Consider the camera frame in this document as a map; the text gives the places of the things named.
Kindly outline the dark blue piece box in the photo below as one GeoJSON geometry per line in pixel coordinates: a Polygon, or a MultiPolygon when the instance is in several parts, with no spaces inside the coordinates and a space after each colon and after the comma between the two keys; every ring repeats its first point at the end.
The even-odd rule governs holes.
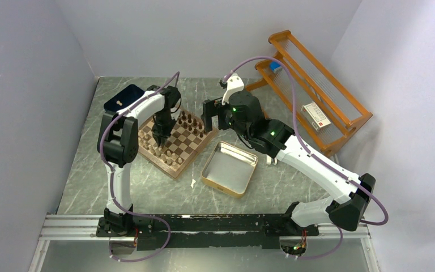
{"type": "Polygon", "coordinates": [[[144,93],[145,91],[140,87],[130,84],[104,103],[103,108],[105,111],[118,112],[139,100],[144,93]],[[117,100],[120,100],[123,105],[116,104],[117,100]]]}

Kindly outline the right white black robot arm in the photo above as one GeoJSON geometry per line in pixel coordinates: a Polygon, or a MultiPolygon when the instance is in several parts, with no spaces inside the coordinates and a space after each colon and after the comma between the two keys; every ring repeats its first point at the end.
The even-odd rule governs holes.
{"type": "Polygon", "coordinates": [[[284,122],[265,117],[259,99],[247,91],[205,100],[201,119],[205,131],[218,118],[220,130],[232,129],[250,149],[296,168],[328,192],[320,201],[290,205],[283,219],[284,230],[298,234],[304,227],[333,223],[355,231],[370,202],[369,193],[376,183],[370,174],[358,175],[334,163],[310,147],[284,122]]]}

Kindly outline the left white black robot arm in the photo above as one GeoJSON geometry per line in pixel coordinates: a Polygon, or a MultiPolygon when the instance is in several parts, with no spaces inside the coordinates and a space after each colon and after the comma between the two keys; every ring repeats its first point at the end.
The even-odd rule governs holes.
{"type": "Polygon", "coordinates": [[[143,90],[131,84],[104,104],[97,150],[108,176],[108,200],[99,221],[105,234],[125,236],[135,231],[130,168],[139,151],[139,128],[153,119],[152,136],[158,146],[165,145],[177,122],[180,100],[177,87],[152,85],[143,90]]]}

